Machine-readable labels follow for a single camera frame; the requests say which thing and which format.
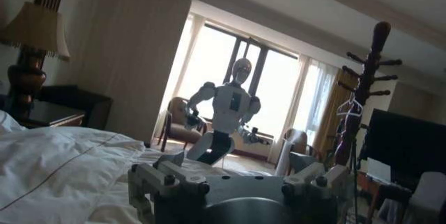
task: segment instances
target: window frame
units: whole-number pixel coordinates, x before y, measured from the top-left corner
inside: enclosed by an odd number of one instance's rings
[[[263,67],[265,67],[265,62],[266,62],[266,57],[267,57],[269,51],[274,51],[279,54],[283,54],[285,56],[287,56],[287,57],[290,57],[295,60],[299,59],[298,56],[295,56],[295,55],[287,53],[286,51],[283,51],[283,50],[281,50],[281,49],[278,49],[273,46],[269,46],[269,45],[266,45],[266,44],[263,44],[258,41],[250,41],[250,38],[226,30],[225,28],[222,28],[217,25],[213,25],[210,23],[205,23],[205,26],[235,37],[235,44],[234,44],[234,48],[233,48],[233,54],[231,54],[230,64],[229,64],[227,71],[226,71],[226,76],[223,78],[223,84],[230,82],[230,80],[231,80],[233,66],[234,66],[234,63],[235,63],[235,60],[237,60],[238,51],[241,49],[241,43],[245,42],[246,44],[249,44],[249,42],[250,42],[251,45],[255,45],[257,47],[261,48],[258,64],[254,67],[251,84],[250,84],[250,88],[249,88],[249,91],[247,91],[251,96],[255,96],[257,91],[258,91],[258,87],[259,87],[259,82],[261,82],[261,77],[262,77],[262,72],[263,72]]]

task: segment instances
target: bolt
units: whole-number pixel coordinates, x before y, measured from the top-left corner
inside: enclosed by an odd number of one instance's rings
[[[211,186],[207,182],[202,182],[199,185],[198,185],[198,192],[199,194],[207,194],[211,190]]]
[[[327,186],[327,178],[325,178],[323,176],[318,176],[318,178],[315,178],[315,184],[321,187],[326,187]]]
[[[132,172],[137,172],[138,164],[132,164]]]
[[[165,177],[165,186],[173,186],[175,184],[175,176],[173,174]]]
[[[290,184],[285,184],[282,186],[282,193],[286,197],[293,197],[294,195],[294,187]]]

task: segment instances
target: robot chest panel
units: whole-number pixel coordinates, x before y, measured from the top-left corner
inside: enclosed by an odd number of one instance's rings
[[[214,110],[225,111],[233,115],[243,115],[249,110],[250,101],[251,97],[242,88],[223,86],[218,88]]]

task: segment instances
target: robot leg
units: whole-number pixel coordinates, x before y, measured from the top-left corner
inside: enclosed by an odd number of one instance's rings
[[[206,152],[198,161],[214,165],[234,150],[234,139],[229,134],[214,131],[210,150],[211,152]]]
[[[214,139],[214,133],[207,132],[198,142],[194,144],[194,147],[189,150],[186,157],[190,160],[198,160],[206,151],[211,148]]]

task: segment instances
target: wooden coat rack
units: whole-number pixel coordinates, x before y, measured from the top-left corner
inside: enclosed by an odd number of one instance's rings
[[[376,81],[386,81],[386,80],[396,80],[398,79],[397,75],[388,75],[382,77],[376,78],[376,72],[380,69],[381,66],[393,66],[393,65],[401,65],[401,60],[390,60],[390,61],[381,61],[381,52],[385,47],[386,39],[390,33],[390,24],[388,22],[380,22],[374,29],[374,37],[373,37],[373,43],[372,43],[372,49],[368,55],[366,60],[360,58],[355,54],[351,52],[347,52],[347,56],[357,62],[362,63],[364,72],[362,74],[358,74],[353,69],[350,69],[347,66],[343,66],[342,69],[345,72],[351,74],[358,78],[358,86],[357,88],[349,87],[345,83],[338,82],[338,85],[353,92],[353,98],[357,100],[357,102],[365,106],[365,103],[370,96],[382,96],[382,95],[390,95],[390,91],[376,91],[370,92],[370,87]],[[361,127],[361,116],[354,116],[350,113],[355,112],[354,106],[350,108],[349,113],[346,115],[345,120],[345,131],[341,136],[341,143],[337,148],[335,153],[335,162],[337,164],[346,165],[349,158],[351,156],[351,152],[355,154],[357,149],[357,134]]]

